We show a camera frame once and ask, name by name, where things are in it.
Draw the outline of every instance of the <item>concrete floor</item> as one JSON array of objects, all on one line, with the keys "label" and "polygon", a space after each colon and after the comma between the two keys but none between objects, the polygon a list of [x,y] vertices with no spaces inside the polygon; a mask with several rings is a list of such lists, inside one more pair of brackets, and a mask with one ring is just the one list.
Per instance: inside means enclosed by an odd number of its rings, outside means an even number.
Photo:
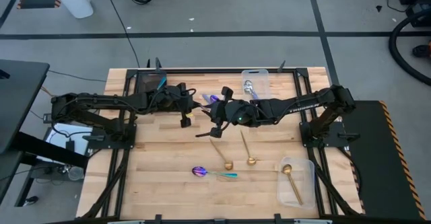
[{"label": "concrete floor", "polygon": [[[0,0],[0,14],[10,1]],[[312,0],[153,0],[144,6],[130,0],[113,1],[125,25],[131,27],[128,32],[134,34],[131,42],[141,65],[145,65],[148,58],[159,57],[164,67],[268,67],[278,66],[283,60],[287,67],[331,69],[334,66],[340,84],[350,88],[357,100],[384,100],[426,216],[431,218],[431,189],[428,188],[431,131],[427,127],[431,118],[427,110],[431,89],[395,64],[387,49],[386,37],[319,37],[323,30],[390,32],[405,15],[387,8],[386,0],[317,0],[323,22],[323,28],[319,29]],[[397,0],[391,0],[391,4],[400,6]],[[51,64],[52,70],[93,79],[106,79],[109,68],[136,67],[127,39],[116,36],[123,33],[123,29],[109,0],[92,0],[94,15],[82,20],[73,18],[64,5],[58,9],[16,9],[15,5],[4,24],[0,24],[1,59],[46,62]],[[380,12],[376,10],[377,5],[383,7]],[[194,32],[250,33],[217,37],[170,34],[191,29]],[[417,29],[407,26],[404,30]],[[277,32],[311,34],[279,36]],[[164,33],[164,38],[156,33]],[[22,34],[39,35],[42,39],[14,40]],[[56,39],[57,34],[75,34],[80,39]],[[103,39],[91,38],[88,34],[99,34]],[[328,48],[322,46],[322,40],[328,41]],[[409,55],[413,46],[428,43],[428,40],[400,38],[399,50],[415,68],[430,76],[430,61],[413,59]],[[334,72],[329,72],[335,81]],[[54,94],[71,91],[101,94],[104,89],[103,83],[66,79],[52,73],[48,74],[44,86]],[[32,110],[42,115],[50,108],[49,97],[41,93]],[[46,128],[40,119],[29,114],[22,130],[41,138]],[[23,175],[15,178],[8,197],[0,206],[2,219],[18,217],[18,222],[16,219],[9,222],[46,223],[74,216],[78,202],[75,195],[79,196],[80,192],[80,185],[76,183],[34,184],[31,193],[41,197],[40,201],[19,210],[11,207],[22,178]],[[46,212],[50,204],[58,209]]]}]

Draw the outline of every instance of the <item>wooden table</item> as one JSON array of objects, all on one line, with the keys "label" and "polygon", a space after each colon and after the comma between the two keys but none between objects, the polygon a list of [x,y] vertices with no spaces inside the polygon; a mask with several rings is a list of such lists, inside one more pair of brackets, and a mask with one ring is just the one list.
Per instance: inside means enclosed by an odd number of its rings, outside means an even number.
[{"label": "wooden table", "polygon": [[[313,91],[329,87],[324,67],[310,67],[308,72]],[[109,71],[106,95],[122,94],[125,73],[126,69]],[[272,73],[269,78],[273,98],[296,96],[293,75]],[[234,98],[249,99],[242,92],[240,74],[168,75],[168,84],[180,82],[185,82],[187,88],[196,88],[194,100],[202,103],[201,94],[220,95],[224,85],[234,90]],[[322,111],[322,108],[317,109],[318,113]],[[100,114],[108,118],[118,116],[118,112],[109,110]],[[198,109],[193,111],[191,120],[192,125],[188,128],[180,127],[180,114],[177,113],[139,116],[136,120],[136,144],[129,158],[121,219],[154,219],[156,214],[162,214],[163,219],[272,219],[275,213],[280,213],[282,218],[319,216],[316,207],[299,209],[283,206],[277,201],[279,161],[285,156],[307,159],[298,128],[299,113],[287,115],[275,126],[230,126],[221,139],[213,139],[221,152],[233,160],[233,172],[238,173],[236,180],[217,176],[198,178],[191,173],[192,167],[197,165],[211,171],[224,171],[223,159],[208,137],[195,137],[208,132],[213,123]],[[246,164],[247,154],[240,130],[251,154],[259,159],[254,166]],[[87,212],[104,189],[111,152],[102,150],[91,158],[77,216]],[[349,160],[337,149],[327,149],[327,159],[333,185],[350,206],[361,213]],[[325,210],[329,213],[326,190],[321,186]],[[110,215],[117,192],[114,189],[112,193]]]}]

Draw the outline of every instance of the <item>gray floor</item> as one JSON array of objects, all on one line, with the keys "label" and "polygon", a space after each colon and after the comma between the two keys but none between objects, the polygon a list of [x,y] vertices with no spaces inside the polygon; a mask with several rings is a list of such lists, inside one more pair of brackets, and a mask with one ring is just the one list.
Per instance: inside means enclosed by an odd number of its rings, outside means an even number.
[{"label": "gray floor", "polygon": [[[148,32],[317,32],[310,0],[153,0],[139,6],[130,0],[113,0],[130,33]],[[9,0],[0,0],[3,13]],[[405,15],[387,8],[386,0],[317,0],[326,32],[389,32]],[[393,6],[400,6],[391,0]],[[15,9],[2,34],[113,34],[123,33],[109,0],[92,0],[94,15],[74,19],[64,5],[58,9]],[[407,26],[404,30],[418,29]],[[431,76],[429,60],[413,59],[412,46],[429,38],[399,39],[401,54],[411,64]],[[384,100],[388,104],[400,143],[426,215],[431,218],[431,146],[427,129],[431,113],[430,88],[406,75],[393,61],[385,37],[333,37],[329,48],[339,81],[349,87],[357,100]],[[321,39],[295,36],[132,38],[141,65],[159,57],[164,67],[327,66]],[[51,69],[106,79],[109,68],[136,67],[127,39],[46,39],[0,40],[0,59],[38,61]],[[48,74],[44,86],[54,94],[67,92],[102,93],[103,83],[87,82]],[[42,115],[50,111],[49,97],[40,93],[32,107]],[[22,130],[42,137],[47,125],[29,114]],[[81,186],[35,184],[31,193],[40,202],[13,208],[14,195],[24,174],[17,176],[0,206],[2,219],[10,223],[46,223],[74,216]],[[55,207],[46,214],[47,206]]]}]

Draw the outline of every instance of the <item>clear plastic container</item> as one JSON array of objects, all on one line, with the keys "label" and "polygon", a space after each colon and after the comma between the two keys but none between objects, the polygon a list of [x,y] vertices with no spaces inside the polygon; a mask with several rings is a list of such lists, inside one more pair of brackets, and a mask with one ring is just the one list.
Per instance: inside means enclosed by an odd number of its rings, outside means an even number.
[{"label": "clear plastic container", "polygon": [[[302,199],[302,205],[299,204],[296,198],[292,184],[289,177],[282,172],[286,164],[292,166],[290,173],[299,195]],[[294,159],[291,157],[284,157],[280,161],[278,167],[278,184],[277,184],[277,199],[280,203],[291,206],[300,207],[303,209],[314,208],[314,164],[307,159]]]},{"label": "clear plastic container", "polygon": [[270,99],[269,73],[266,69],[244,70],[242,73],[242,90],[250,100]]}]

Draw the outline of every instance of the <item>gold spoon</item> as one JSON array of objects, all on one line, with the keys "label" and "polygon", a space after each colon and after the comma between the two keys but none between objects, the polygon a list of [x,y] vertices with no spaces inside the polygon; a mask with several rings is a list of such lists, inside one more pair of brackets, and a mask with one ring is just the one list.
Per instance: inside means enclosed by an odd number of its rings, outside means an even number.
[{"label": "gold spoon", "polygon": [[240,132],[241,132],[242,142],[244,143],[245,149],[247,150],[247,155],[248,155],[247,164],[250,166],[255,165],[257,163],[257,159],[250,156],[250,151],[248,150],[244,135],[243,135],[242,131],[240,131]]},{"label": "gold spoon", "polygon": [[220,157],[222,157],[222,159],[224,160],[224,168],[226,170],[232,170],[234,168],[234,162],[226,160],[223,153],[220,151],[220,149],[217,148],[217,146],[213,143],[213,141],[211,139],[209,139],[209,142],[213,145],[213,147],[218,152]]},{"label": "gold spoon", "polygon": [[292,166],[290,164],[286,164],[285,166],[283,166],[283,170],[281,172],[283,172],[283,174],[285,174],[289,177],[290,184],[292,185],[292,188],[294,189],[294,192],[295,192],[296,198],[298,199],[299,205],[302,205],[301,196],[299,195],[299,191],[296,188],[294,179],[292,179],[292,176],[290,175],[291,171],[292,171]]}]

